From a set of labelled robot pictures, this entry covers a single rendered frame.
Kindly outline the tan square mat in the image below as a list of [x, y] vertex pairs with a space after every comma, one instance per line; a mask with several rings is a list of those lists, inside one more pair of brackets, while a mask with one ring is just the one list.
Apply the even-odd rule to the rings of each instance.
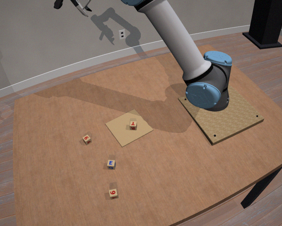
[[[137, 122], [137, 130], [130, 130], [130, 121]], [[135, 109], [105, 124], [122, 147], [153, 131]]]

